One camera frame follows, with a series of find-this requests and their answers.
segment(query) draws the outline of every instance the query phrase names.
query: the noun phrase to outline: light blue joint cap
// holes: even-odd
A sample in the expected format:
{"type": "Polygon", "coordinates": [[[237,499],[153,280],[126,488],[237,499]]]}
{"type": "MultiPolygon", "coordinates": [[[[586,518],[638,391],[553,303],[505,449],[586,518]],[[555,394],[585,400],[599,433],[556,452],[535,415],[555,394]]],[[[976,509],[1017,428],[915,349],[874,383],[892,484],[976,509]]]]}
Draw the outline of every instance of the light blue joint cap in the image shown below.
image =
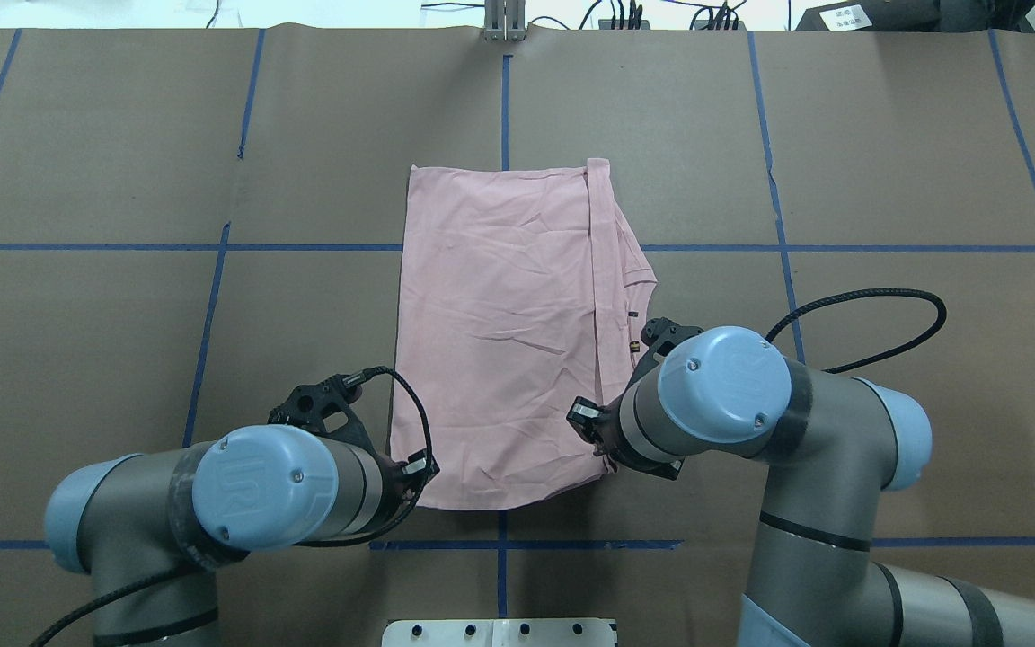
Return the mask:
{"type": "Polygon", "coordinates": [[[742,595],[737,647],[808,647],[808,643],[777,622],[748,595],[742,595]]]}
{"type": "Polygon", "coordinates": [[[98,489],[102,479],[106,479],[106,476],[123,460],[132,459],[135,455],[141,453],[128,453],[122,459],[80,467],[54,488],[54,494],[46,503],[42,531],[46,532],[46,545],[50,546],[51,552],[54,553],[55,564],[72,574],[86,572],[86,567],[79,558],[79,525],[82,524],[86,504],[90,503],[95,489],[98,489]]]}
{"type": "Polygon", "coordinates": [[[722,326],[685,340],[657,374],[657,396],[685,433],[732,445],[772,430],[793,380],[780,351],[748,328],[722,326]]]}
{"type": "Polygon", "coordinates": [[[194,514],[240,550],[285,549],[325,521],[337,499],[337,463],[290,425],[242,427],[218,439],[194,472],[194,514]]]}
{"type": "Polygon", "coordinates": [[[896,467],[892,471],[892,480],[884,489],[898,491],[911,487],[921,478],[921,470],[929,464],[933,455],[933,425],[928,414],[908,394],[875,385],[865,378],[855,380],[865,382],[878,393],[896,436],[896,467]]]}

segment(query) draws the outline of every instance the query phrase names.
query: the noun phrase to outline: metal bracket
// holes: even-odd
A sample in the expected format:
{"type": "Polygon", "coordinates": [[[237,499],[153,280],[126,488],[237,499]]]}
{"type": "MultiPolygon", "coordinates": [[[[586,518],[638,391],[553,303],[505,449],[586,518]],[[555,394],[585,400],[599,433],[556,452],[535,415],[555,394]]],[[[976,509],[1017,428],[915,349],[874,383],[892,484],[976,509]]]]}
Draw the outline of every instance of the metal bracket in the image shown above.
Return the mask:
{"type": "Polygon", "coordinates": [[[485,40],[526,40],[526,0],[484,0],[485,40]]]}
{"type": "Polygon", "coordinates": [[[617,622],[602,618],[396,621],[382,647],[616,647],[617,622]]]}

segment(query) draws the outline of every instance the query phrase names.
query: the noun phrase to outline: label sticker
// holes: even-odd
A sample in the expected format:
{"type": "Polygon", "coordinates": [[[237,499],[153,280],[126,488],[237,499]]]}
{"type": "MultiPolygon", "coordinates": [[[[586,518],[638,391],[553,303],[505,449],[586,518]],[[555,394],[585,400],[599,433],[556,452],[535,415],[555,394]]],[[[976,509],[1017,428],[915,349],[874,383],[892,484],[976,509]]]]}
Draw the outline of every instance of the label sticker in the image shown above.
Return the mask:
{"type": "Polygon", "coordinates": [[[869,20],[868,13],[859,4],[829,9],[829,11],[822,11],[819,16],[821,16],[822,21],[825,21],[825,26],[829,28],[829,31],[852,31],[874,26],[874,21],[869,20]]]}

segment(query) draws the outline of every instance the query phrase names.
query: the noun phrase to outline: wrinkled fabric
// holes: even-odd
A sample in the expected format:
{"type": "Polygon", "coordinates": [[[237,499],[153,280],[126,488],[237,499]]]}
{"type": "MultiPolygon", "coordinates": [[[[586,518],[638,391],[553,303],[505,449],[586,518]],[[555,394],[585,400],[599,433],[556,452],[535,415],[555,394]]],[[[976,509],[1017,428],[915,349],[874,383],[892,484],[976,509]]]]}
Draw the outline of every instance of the wrinkled fabric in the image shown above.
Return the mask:
{"type": "MultiPolygon", "coordinates": [[[[419,505],[505,510],[612,471],[566,412],[575,396],[603,403],[624,389],[656,283],[608,160],[412,169],[395,364],[425,406],[442,467],[419,505]]],[[[424,446],[398,388],[390,442],[397,460],[424,446]]]]}

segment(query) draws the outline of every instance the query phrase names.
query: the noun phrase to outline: black stripe band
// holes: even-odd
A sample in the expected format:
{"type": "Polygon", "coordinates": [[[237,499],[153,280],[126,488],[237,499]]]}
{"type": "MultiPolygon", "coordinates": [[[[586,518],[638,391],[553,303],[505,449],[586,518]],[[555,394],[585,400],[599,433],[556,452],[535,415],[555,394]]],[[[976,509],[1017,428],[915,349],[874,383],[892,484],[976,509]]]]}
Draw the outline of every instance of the black stripe band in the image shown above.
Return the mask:
{"type": "Polygon", "coordinates": [[[884,564],[875,562],[877,568],[881,569],[884,582],[889,586],[889,595],[892,596],[892,636],[889,637],[889,647],[898,647],[900,635],[905,631],[905,608],[900,602],[900,589],[896,586],[896,578],[884,564]]]}
{"type": "Polygon", "coordinates": [[[953,578],[941,579],[951,584],[965,600],[970,622],[973,622],[973,647],[1004,647],[1005,634],[1001,629],[1001,618],[998,617],[998,611],[994,610],[988,595],[969,582],[953,578]]]}
{"type": "MultiPolygon", "coordinates": [[[[809,413],[814,409],[814,381],[808,376],[808,369],[796,361],[786,360],[786,364],[793,389],[789,394],[789,407],[780,414],[769,441],[761,447],[759,457],[765,463],[789,459],[797,451],[801,440],[805,438],[809,413]]],[[[752,455],[746,455],[745,459],[752,459],[752,455]]]]}
{"type": "Polygon", "coordinates": [[[867,553],[869,552],[869,549],[874,548],[874,542],[871,540],[854,539],[854,537],[851,536],[834,534],[831,532],[821,531],[817,528],[810,528],[809,526],[794,524],[792,521],[781,520],[780,517],[773,516],[765,510],[761,510],[761,523],[769,526],[769,528],[777,528],[781,532],[796,534],[797,536],[805,537],[805,539],[812,539],[814,541],[821,541],[821,543],[836,546],[838,549],[860,550],[862,553],[867,553]]]}
{"type": "Polygon", "coordinates": [[[196,630],[209,623],[217,621],[218,608],[206,611],[194,617],[178,621],[176,623],[165,623],[165,625],[154,626],[151,629],[130,630],[126,634],[112,634],[110,636],[95,636],[94,647],[123,647],[124,644],[143,644],[160,640],[171,636],[183,634],[185,630],[196,630]]]}

